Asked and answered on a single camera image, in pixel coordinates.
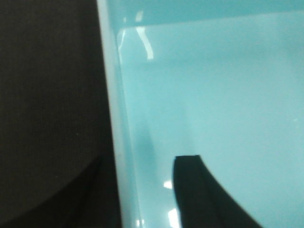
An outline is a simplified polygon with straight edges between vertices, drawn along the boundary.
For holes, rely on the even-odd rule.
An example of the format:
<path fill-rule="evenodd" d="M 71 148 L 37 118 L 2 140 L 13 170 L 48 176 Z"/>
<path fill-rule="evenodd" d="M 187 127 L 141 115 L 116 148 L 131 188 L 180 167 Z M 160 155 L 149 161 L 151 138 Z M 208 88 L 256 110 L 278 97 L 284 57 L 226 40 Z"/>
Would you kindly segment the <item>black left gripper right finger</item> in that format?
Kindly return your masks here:
<path fill-rule="evenodd" d="M 258 228 L 222 188 L 199 155 L 177 156 L 173 189 L 184 228 Z"/>

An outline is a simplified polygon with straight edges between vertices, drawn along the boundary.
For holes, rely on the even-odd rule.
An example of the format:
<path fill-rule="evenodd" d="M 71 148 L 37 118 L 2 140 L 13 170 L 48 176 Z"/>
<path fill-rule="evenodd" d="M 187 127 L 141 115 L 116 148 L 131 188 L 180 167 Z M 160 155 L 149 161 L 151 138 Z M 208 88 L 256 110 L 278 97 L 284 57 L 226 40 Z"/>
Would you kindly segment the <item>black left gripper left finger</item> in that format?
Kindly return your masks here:
<path fill-rule="evenodd" d="M 3 228 L 120 228 L 114 158 L 95 160 L 61 191 Z"/>

